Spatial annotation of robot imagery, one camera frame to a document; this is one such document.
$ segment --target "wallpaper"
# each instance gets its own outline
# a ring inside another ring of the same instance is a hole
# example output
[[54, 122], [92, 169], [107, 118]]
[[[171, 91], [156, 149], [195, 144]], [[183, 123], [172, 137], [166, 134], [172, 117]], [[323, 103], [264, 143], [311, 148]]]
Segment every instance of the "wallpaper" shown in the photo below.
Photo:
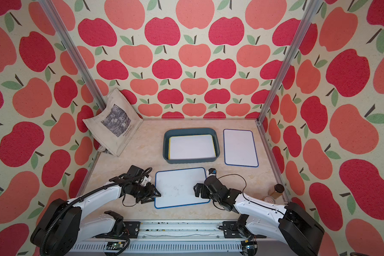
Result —
[[[67, 4], [77, 24], [68, 28], [70, 36], [83, 49], [83, 59], [91, 59], [89, 71], [104, 96], [118, 88], [147, 118], [256, 118], [307, 1]], [[317, 40], [317, 30], [312, 28], [308, 37], [305, 54]], [[81, 94], [92, 103], [86, 87]]]
[[68, 58], [38, 2], [0, 1], [0, 256], [38, 255], [36, 224], [53, 200], [76, 197], [95, 156], [82, 119], [97, 105]]
[[310, 27], [266, 137], [292, 201], [326, 231], [319, 254], [384, 256], [384, 0], [327, 0]]

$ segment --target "cable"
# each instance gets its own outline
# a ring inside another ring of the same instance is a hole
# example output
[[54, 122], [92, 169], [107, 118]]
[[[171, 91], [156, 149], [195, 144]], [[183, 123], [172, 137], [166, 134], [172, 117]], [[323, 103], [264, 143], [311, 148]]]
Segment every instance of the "cable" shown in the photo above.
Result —
[[222, 211], [225, 210], [225, 209], [222, 209], [222, 208], [217, 207], [217, 206], [215, 205], [215, 201], [214, 201], [214, 200], [212, 200], [212, 204], [213, 204], [213, 206], [215, 206], [215, 207], [218, 208], [219, 210], [222, 210]]
[[145, 172], [142, 174], [142, 175], [138, 175], [138, 176], [135, 176], [133, 178], [129, 178], [129, 179], [126, 179], [126, 180], [123, 180], [123, 181], [120, 181], [120, 182], [115, 182], [115, 183], [110, 183], [110, 184], [107, 184], [107, 185], [104, 185], [102, 187], [99, 187], [97, 189], [94, 189], [93, 191], [91, 192], [88, 192], [87, 194], [85, 195], [82, 195], [81, 197], [78, 197], [77, 199], [75, 199], [74, 201], [72, 201], [71, 203], [67, 204], [67, 206], [56, 216], [56, 218], [54, 218], [53, 222], [48, 226], [47, 228], [47, 231], [46, 233], [44, 234], [43, 236], [43, 239], [41, 241], [41, 245], [40, 245], [40, 255], [41, 256], [50, 256], [49, 254], [47, 254], [45, 252], [45, 245], [47, 243], [47, 240], [50, 236], [50, 233], [51, 231], [54, 229], [54, 227], [56, 226], [56, 224], [61, 220], [61, 218], [64, 217], [64, 215], [78, 202], [82, 202], [84, 201], [85, 198], [89, 197], [90, 195], [92, 194], [95, 194], [97, 193], [98, 191], [101, 191], [101, 190], [105, 190], [109, 187], [112, 187], [112, 186], [116, 186], [116, 185], [121, 185], [121, 184], [126, 184], [126, 183], [129, 183], [129, 182], [132, 182], [134, 180], [137, 180], [141, 177], [144, 177], [145, 175], [149, 174], [150, 172], [152, 171], [152, 168], [149, 167], [145, 170]]
[[[243, 196], [243, 198], [245, 198], [247, 201], [249, 201], [249, 202], [251, 202], [251, 203], [257, 204], [256, 202], [250, 201], [249, 199], [247, 199], [247, 198], [244, 196], [244, 189], [245, 189], [246, 186], [247, 186], [247, 183], [246, 183], [246, 180], [244, 179], [244, 177], [240, 176], [239, 174], [235, 174], [235, 173], [233, 173], [233, 174], [227, 174], [227, 175], [221, 176], [221, 177], [219, 177], [218, 179], [220, 179], [220, 178], [222, 178], [222, 177], [230, 176], [230, 175], [237, 175], [237, 176], [241, 177], [241, 178], [244, 180], [244, 188], [242, 189], [242, 196]], [[257, 205], [258, 205], [258, 206], [265, 207], [265, 208], [268, 208], [268, 209], [273, 210], [273, 211], [280, 212], [282, 215], [284, 215], [284, 214], [283, 214], [281, 211], [279, 211], [279, 210], [276, 210], [276, 209], [273, 209], [273, 208], [269, 208], [269, 207], [266, 207], [266, 206], [261, 205], [261, 204], [257, 204]]]
[[122, 205], [123, 205], [123, 206], [125, 206], [125, 207], [133, 207], [133, 206], [135, 206], [135, 205], [137, 204], [137, 203], [135, 203], [135, 204], [133, 204], [133, 205], [125, 205], [125, 204], [124, 204], [125, 196], [126, 196], [126, 194], [124, 194], [124, 197], [123, 197], [123, 199], [122, 199]]

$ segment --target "small whiteboard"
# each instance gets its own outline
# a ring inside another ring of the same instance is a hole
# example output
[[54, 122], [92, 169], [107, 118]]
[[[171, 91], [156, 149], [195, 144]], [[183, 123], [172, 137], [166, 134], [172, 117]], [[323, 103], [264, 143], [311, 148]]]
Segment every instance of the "small whiteboard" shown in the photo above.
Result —
[[209, 203], [209, 199], [195, 197], [193, 187], [206, 179], [204, 168], [160, 171], [155, 174], [155, 187], [161, 197], [155, 198], [155, 208]]
[[172, 136], [169, 138], [168, 159], [204, 159], [216, 157], [210, 134]]
[[225, 164], [258, 167], [255, 140], [252, 131], [223, 130]]

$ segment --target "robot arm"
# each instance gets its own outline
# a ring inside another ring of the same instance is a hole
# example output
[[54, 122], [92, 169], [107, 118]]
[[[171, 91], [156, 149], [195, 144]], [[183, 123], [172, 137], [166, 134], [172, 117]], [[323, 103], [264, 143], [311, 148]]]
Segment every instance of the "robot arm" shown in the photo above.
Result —
[[153, 202], [161, 194], [157, 191], [148, 173], [131, 166], [126, 174], [114, 177], [104, 186], [91, 191], [81, 197], [64, 201], [57, 199], [51, 202], [46, 212], [33, 231], [30, 241], [40, 247], [40, 254], [63, 256], [76, 242], [102, 234], [116, 239], [129, 241], [122, 237], [125, 226], [123, 217], [115, 212], [106, 211], [93, 219], [84, 219], [88, 214], [103, 206], [107, 202], [130, 194], [135, 201], [143, 203]]
[[264, 235], [289, 245], [298, 255], [317, 256], [324, 229], [296, 203], [270, 204], [239, 190], [227, 189], [217, 178], [209, 176], [194, 187], [195, 196], [210, 198], [226, 211], [241, 213], [237, 230], [245, 237]]

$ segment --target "gray plastic tray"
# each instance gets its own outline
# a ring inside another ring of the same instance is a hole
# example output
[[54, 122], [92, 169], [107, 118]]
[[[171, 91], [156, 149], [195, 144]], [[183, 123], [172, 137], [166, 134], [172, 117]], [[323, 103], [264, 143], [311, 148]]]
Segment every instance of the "gray plastic tray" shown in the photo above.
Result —
[[[204, 135], [204, 134], [212, 135], [213, 145], [215, 145], [216, 157], [202, 158], [202, 159], [177, 159], [177, 160], [170, 160], [170, 159], [168, 159], [169, 138], [170, 137], [172, 137], [172, 136], [188, 136], [188, 135]], [[164, 134], [164, 146], [163, 146], [163, 153], [162, 153], [162, 155], [163, 155], [164, 159], [168, 163], [203, 163], [203, 162], [213, 162], [220, 155], [219, 142], [218, 142], [218, 139], [217, 139], [216, 132], [215, 132], [214, 129], [211, 129], [211, 128], [188, 128], [188, 129], [169, 130], [169, 131], [165, 132], [165, 134]]]

